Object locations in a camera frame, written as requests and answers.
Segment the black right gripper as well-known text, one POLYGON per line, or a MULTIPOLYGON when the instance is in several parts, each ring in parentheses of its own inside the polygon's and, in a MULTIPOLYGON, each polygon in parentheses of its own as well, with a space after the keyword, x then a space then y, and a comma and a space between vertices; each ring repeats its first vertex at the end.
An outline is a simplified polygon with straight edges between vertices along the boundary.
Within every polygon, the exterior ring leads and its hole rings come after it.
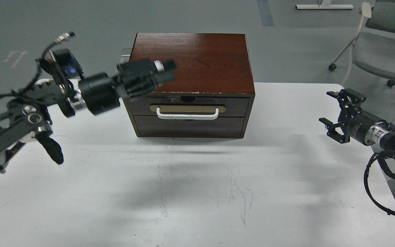
POLYGON ((327 136, 336 142, 348 143, 351 137, 365 146, 370 146, 379 143, 381 136, 387 133, 386 120, 362 110, 361 104, 367 99, 364 94, 353 89, 328 91, 326 94, 338 101, 341 112, 337 123, 326 118, 320 118, 319 121, 325 125, 327 136))

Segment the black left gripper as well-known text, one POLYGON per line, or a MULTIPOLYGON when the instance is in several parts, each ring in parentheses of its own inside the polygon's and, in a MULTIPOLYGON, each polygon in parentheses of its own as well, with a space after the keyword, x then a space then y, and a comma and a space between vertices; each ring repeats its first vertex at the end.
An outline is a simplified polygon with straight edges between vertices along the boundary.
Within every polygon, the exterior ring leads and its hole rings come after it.
MULTIPOLYGON (((136 100, 147 96, 164 84, 174 81, 175 69, 177 65, 174 60, 145 59, 118 64, 118 78, 123 84, 122 98, 136 100)), ((105 72, 85 77, 78 82, 84 103, 93 115, 100 115, 120 107, 114 82, 114 79, 105 72)))

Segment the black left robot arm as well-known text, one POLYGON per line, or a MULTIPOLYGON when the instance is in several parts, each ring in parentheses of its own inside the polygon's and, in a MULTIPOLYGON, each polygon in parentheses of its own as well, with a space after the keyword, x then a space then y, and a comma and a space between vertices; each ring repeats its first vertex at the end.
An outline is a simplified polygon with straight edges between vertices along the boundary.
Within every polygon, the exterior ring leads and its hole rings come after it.
POLYGON ((118 64, 118 74, 102 72, 90 77, 75 58, 43 61, 53 80, 13 92, 6 112, 0 114, 0 173, 25 145, 26 137, 39 142, 56 164, 64 162, 61 146, 51 138, 48 107, 57 105, 66 117, 86 108, 98 115, 120 106, 120 99, 137 100, 174 80, 173 60, 140 60, 118 64))

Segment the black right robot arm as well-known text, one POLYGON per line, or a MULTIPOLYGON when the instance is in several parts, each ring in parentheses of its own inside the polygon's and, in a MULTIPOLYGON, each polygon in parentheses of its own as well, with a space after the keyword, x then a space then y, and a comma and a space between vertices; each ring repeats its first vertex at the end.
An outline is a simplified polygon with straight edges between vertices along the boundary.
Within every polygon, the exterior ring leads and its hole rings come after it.
POLYGON ((363 110, 361 105, 366 96, 353 89, 328 91, 327 95, 335 98, 340 107, 336 123, 326 118, 319 119, 325 125, 327 136, 340 144, 351 139, 365 146, 378 144, 381 148, 378 153, 380 167, 395 180, 395 123, 363 110))

